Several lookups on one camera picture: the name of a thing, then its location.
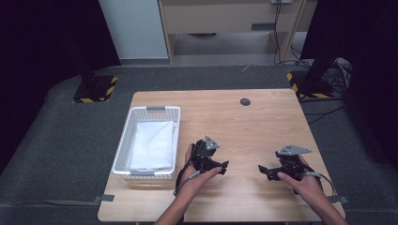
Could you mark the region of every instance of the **basket handle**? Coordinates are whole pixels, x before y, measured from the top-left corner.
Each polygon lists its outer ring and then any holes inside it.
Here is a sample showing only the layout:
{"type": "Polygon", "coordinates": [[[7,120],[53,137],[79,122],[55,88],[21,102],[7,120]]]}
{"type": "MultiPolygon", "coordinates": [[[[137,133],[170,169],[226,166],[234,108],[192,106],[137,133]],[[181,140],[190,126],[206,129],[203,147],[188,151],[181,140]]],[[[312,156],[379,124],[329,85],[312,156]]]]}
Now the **basket handle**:
{"type": "Polygon", "coordinates": [[[130,175],[153,176],[155,175],[155,172],[130,171],[130,175]]]}
{"type": "Polygon", "coordinates": [[[146,106],[147,111],[165,111],[165,106],[146,106]]]}

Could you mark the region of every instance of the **white wall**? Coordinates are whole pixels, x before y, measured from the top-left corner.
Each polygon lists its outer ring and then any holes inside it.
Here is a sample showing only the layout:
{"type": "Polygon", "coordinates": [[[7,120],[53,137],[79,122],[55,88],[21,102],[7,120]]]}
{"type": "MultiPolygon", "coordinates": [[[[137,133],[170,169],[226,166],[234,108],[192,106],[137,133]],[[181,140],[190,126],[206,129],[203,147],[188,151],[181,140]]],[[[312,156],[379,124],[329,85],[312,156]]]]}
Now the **white wall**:
{"type": "Polygon", "coordinates": [[[99,0],[120,59],[168,58],[158,0],[99,0]]]}

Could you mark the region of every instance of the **human arm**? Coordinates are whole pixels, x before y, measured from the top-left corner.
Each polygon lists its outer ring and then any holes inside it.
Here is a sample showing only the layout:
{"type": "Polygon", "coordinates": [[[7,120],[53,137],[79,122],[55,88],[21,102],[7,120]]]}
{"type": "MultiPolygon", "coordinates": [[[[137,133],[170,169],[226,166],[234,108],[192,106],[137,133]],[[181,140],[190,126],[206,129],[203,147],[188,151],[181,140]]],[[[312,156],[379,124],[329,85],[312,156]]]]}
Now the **human arm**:
{"type": "MultiPolygon", "coordinates": [[[[185,154],[185,163],[190,160],[192,151],[192,144],[188,147],[187,153],[185,154]]],[[[177,193],[176,198],[170,204],[170,206],[163,212],[163,214],[155,222],[155,225],[162,224],[177,224],[180,219],[184,216],[192,200],[199,193],[202,186],[210,180],[212,177],[217,175],[222,170],[221,167],[213,168],[212,170],[199,173],[192,180],[188,181],[177,193]]],[[[185,181],[190,175],[196,172],[192,165],[189,165],[185,172],[181,176],[181,181],[185,181]]]]}
{"type": "MultiPolygon", "coordinates": [[[[301,161],[304,164],[308,163],[302,156],[301,161]]],[[[297,181],[289,175],[278,172],[279,178],[287,185],[291,186],[301,198],[310,205],[313,211],[321,218],[326,225],[345,225],[348,224],[340,215],[337,209],[330,203],[322,188],[318,185],[313,176],[304,175],[301,181],[297,181]]]]}

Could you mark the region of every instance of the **white plastic basket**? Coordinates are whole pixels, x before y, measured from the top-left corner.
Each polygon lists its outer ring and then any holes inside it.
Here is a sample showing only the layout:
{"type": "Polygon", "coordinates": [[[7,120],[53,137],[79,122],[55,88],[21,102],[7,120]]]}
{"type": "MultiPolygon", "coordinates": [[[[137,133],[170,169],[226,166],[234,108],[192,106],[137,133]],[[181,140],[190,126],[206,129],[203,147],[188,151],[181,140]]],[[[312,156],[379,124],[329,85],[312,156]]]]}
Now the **white plastic basket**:
{"type": "Polygon", "coordinates": [[[112,173],[125,179],[174,179],[176,173],[176,155],[179,134],[180,108],[176,106],[133,107],[129,111],[126,124],[112,166],[112,173]],[[156,172],[131,171],[128,165],[132,156],[131,147],[135,140],[135,131],[139,122],[173,121],[173,168],[156,172]]]}

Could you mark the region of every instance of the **wooden table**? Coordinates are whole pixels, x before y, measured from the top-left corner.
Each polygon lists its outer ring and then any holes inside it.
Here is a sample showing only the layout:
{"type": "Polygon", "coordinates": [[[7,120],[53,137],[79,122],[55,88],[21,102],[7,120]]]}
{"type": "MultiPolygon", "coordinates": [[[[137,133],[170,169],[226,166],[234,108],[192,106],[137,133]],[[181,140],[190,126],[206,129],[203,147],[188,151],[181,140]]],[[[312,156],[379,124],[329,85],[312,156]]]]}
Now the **wooden table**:
{"type": "MultiPolygon", "coordinates": [[[[310,148],[310,166],[329,177],[295,93],[290,89],[137,92],[133,106],[181,108],[177,169],[190,143],[209,135],[221,147],[213,160],[229,160],[191,203],[185,221],[319,221],[282,181],[268,181],[257,165],[280,167],[275,151],[287,143],[310,148]],[[242,98],[251,101],[240,104],[242,98]]],[[[172,202],[175,181],[132,182],[110,174],[101,221],[155,221],[172,202]]],[[[322,179],[327,195],[331,187],[322,179]]],[[[340,203],[334,206],[344,216],[340,203]]]]}

